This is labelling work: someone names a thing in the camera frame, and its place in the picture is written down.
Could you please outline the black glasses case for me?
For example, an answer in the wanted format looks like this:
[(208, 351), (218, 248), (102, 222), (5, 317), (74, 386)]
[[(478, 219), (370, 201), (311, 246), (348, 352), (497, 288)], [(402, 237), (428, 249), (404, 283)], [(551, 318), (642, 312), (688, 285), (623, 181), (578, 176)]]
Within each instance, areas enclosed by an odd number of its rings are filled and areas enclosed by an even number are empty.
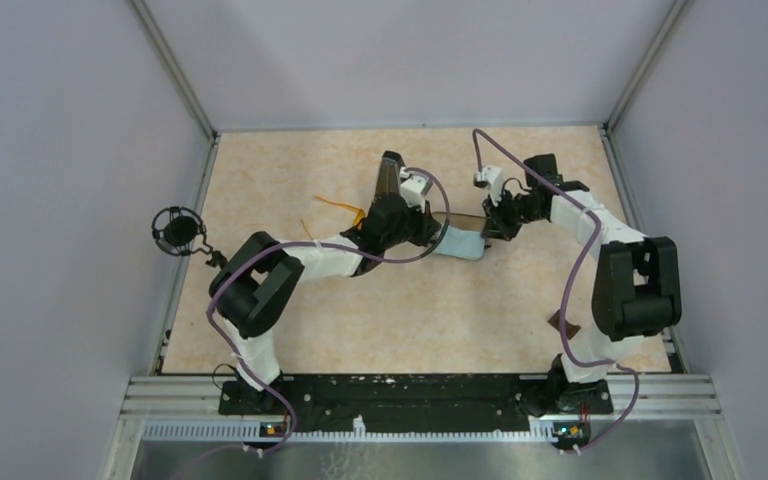
[[(462, 214), (462, 213), (452, 213), (450, 215), (449, 226), (454, 226), (456, 228), (463, 229), (463, 230), (478, 231), (481, 234), (481, 237), (484, 238), (482, 236), (484, 222), (485, 222), (485, 218), (483, 216)], [(486, 243), (485, 245), (485, 250), (486, 250), (489, 248), (489, 244), (486, 239), (485, 239), (485, 243)]]

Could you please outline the blue cleaning cloth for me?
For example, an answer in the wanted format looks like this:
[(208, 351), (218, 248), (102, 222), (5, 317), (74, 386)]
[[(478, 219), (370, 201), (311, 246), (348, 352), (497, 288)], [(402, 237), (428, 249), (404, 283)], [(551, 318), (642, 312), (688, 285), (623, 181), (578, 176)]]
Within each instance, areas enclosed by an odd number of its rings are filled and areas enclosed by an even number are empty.
[(477, 261), (483, 257), (485, 245), (478, 231), (449, 226), (435, 244), (433, 254)]

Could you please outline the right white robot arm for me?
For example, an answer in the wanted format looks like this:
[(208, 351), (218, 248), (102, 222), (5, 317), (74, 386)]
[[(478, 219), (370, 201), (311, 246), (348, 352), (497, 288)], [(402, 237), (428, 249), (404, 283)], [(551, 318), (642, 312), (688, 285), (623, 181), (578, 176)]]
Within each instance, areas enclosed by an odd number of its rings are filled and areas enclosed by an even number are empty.
[(527, 188), (512, 194), (502, 170), (481, 166), (475, 186), (486, 190), (486, 239), (510, 241), (522, 226), (548, 221), (569, 232), (582, 246), (573, 268), (586, 256), (596, 264), (591, 295), (592, 322), (568, 335), (567, 308), (554, 318), (562, 351), (552, 361), (544, 383), (527, 395), (526, 411), (575, 413), (600, 402), (605, 377), (619, 360), (646, 338), (681, 318), (677, 246), (666, 236), (651, 237), (627, 225), (599, 202), (580, 181), (567, 181), (556, 158), (542, 154), (524, 162)]

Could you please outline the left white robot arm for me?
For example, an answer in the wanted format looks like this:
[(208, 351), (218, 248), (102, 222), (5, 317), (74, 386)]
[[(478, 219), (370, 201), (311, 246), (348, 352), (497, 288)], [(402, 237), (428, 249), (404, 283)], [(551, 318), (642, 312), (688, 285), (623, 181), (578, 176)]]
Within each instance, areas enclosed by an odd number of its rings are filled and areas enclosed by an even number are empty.
[(411, 206), (398, 194), (385, 194), (354, 225), (323, 240), (253, 234), (214, 277), (206, 311), (237, 362), (243, 401), (262, 414), (279, 404), (274, 327), (300, 284), (363, 276), (389, 262), (387, 251), (405, 243), (428, 256), (449, 227), (448, 216), (434, 219), (429, 202)]

